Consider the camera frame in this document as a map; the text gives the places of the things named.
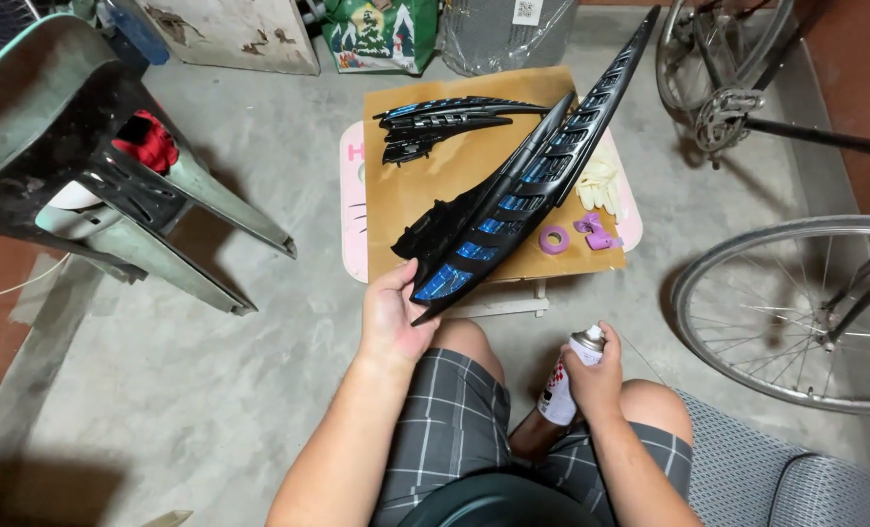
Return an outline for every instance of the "white glove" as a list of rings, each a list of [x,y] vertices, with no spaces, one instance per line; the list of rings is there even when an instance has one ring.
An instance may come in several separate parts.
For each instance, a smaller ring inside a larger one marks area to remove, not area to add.
[[[608,214],[614,216],[614,222],[620,223],[626,213],[621,208],[621,192],[618,188],[617,169],[609,163],[601,149],[595,149],[579,181],[575,184],[581,198],[581,204],[586,210],[603,207]]]

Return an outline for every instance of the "purple tape roll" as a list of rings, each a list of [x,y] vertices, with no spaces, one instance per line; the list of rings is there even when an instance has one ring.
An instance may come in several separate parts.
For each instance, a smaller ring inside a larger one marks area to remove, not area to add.
[[[553,234],[558,234],[558,243]],[[559,254],[568,248],[568,233],[558,225],[549,225],[539,233],[539,248],[546,254]]]

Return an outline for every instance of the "cardboard sheet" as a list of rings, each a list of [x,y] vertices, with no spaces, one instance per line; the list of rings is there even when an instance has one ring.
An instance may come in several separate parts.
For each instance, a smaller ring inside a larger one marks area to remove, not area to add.
[[[373,115],[411,104],[452,97],[485,96],[553,106],[575,84],[568,67],[554,66],[507,71],[452,82],[411,84],[364,96],[365,182],[367,186],[367,235],[371,282],[392,269],[400,258],[390,248],[403,230],[415,223],[435,200],[452,201],[456,196],[488,177],[519,146],[539,123],[532,114],[507,115],[512,125],[466,132],[438,142],[430,159],[382,164],[386,130]],[[576,105],[584,94],[578,94]],[[614,217],[604,210],[605,230],[617,236]],[[506,259],[486,282],[558,277],[620,269],[626,266],[623,248],[592,251],[585,235],[572,222],[586,214],[574,190],[562,207],[553,208],[536,231]],[[565,252],[547,255],[539,248],[539,232],[547,225],[559,225],[569,234]]]

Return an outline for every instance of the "bicycle wheel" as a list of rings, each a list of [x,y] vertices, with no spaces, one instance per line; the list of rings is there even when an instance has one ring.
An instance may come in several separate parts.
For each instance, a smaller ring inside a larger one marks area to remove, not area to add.
[[[758,392],[870,414],[870,305],[834,350],[820,336],[870,287],[823,309],[870,258],[870,216],[786,222],[716,245],[673,286],[675,322],[703,361]]]
[[[780,0],[776,7],[757,14],[758,6],[770,0],[675,0],[656,43],[656,85],[663,103],[677,111],[701,108],[711,97],[708,72],[692,36],[700,25],[712,62],[723,84],[748,87],[760,73],[777,35],[787,22],[793,0]],[[710,12],[695,16],[696,7],[711,4]]]

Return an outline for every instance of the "plaid shorts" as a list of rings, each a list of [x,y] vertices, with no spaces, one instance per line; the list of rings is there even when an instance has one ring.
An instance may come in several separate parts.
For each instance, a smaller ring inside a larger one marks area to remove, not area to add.
[[[546,461],[531,465],[511,455],[509,422],[510,394],[481,365],[450,350],[426,352],[395,425],[371,525],[396,525],[434,490],[497,471],[527,473],[586,505],[603,525],[615,524],[586,423],[572,425]],[[687,497],[692,448],[659,428],[630,425],[676,491]]]

